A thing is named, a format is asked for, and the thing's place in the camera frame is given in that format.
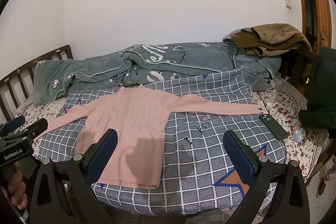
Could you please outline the person's left hand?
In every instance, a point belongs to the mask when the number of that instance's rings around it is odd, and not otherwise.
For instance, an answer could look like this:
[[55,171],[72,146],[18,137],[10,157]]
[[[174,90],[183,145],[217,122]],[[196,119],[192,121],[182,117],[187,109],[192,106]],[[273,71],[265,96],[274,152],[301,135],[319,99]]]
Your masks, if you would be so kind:
[[1,190],[5,197],[10,195],[10,200],[14,206],[16,206],[19,210],[23,210],[27,207],[27,195],[26,184],[23,182],[23,175],[19,170],[19,163],[15,162],[12,165],[12,169],[14,170],[11,178],[7,180],[7,185],[3,187],[1,185]]

